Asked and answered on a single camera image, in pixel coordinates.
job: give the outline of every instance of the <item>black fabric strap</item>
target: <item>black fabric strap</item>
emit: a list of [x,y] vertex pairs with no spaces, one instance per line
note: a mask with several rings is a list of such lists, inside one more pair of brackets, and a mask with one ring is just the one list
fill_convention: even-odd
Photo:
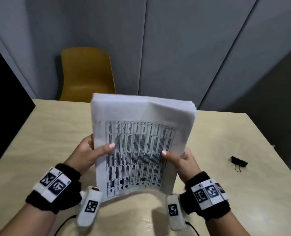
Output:
[[65,190],[63,190],[52,203],[48,202],[35,190],[27,196],[25,201],[40,210],[52,211],[54,214],[57,214],[60,210],[66,210],[76,206],[81,202],[82,198],[80,195],[81,183],[78,182],[80,173],[72,167],[61,163],[56,165],[55,168],[60,170],[71,180],[71,183]]
[[209,179],[210,177],[207,175],[206,172],[204,171],[200,172],[199,174],[195,175],[193,178],[186,182],[185,188],[187,191],[179,196],[180,203],[186,214],[196,212],[199,216],[202,216],[206,221],[210,219],[221,218],[231,210],[229,202],[227,202],[226,200],[216,205],[213,205],[205,210],[201,210],[191,190],[191,187]]

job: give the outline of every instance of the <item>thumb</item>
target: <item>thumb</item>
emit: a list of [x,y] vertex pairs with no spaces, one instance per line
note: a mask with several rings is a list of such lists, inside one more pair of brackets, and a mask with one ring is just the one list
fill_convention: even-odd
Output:
[[96,160],[100,156],[104,156],[107,153],[112,152],[115,149],[115,143],[105,144],[93,150],[92,160]]
[[167,161],[170,161],[174,166],[178,167],[179,157],[167,151],[162,151],[162,157]]

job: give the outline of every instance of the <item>hand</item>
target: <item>hand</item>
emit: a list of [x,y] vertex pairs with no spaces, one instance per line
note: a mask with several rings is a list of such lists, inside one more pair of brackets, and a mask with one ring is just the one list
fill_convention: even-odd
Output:
[[185,152],[181,157],[175,156],[167,151],[162,151],[162,157],[176,167],[179,178],[184,183],[201,172],[189,147],[185,147]]
[[115,149],[115,143],[106,144],[94,149],[93,134],[84,138],[64,162],[83,175],[96,161],[97,158]]

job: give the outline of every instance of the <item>wristband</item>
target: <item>wristband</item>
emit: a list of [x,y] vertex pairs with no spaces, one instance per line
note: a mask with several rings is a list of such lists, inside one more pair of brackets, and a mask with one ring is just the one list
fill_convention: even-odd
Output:
[[195,211],[208,221],[221,218],[231,210],[223,188],[204,171],[188,180],[185,188],[187,191],[179,199],[187,214]]
[[65,164],[51,168],[36,183],[26,203],[45,211],[57,214],[81,202],[80,173]]

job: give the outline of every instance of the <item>wooden table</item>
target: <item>wooden table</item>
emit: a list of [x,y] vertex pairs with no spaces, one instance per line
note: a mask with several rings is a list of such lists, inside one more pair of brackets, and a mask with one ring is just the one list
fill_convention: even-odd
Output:
[[[92,132],[88,103],[34,102],[35,110],[0,160],[0,229],[42,174]],[[224,187],[233,213],[252,236],[291,235],[291,171],[246,114],[198,111],[187,145],[200,168]],[[231,156],[248,166],[236,172]],[[82,179],[84,186],[95,184],[94,173],[92,167]],[[183,187],[177,178],[174,192],[182,193]],[[169,229],[164,198],[147,191],[106,202],[90,235],[190,235]],[[62,212],[53,231],[72,213]],[[188,220],[200,235],[208,235],[203,219],[192,214]],[[77,234],[72,220],[60,232]]]

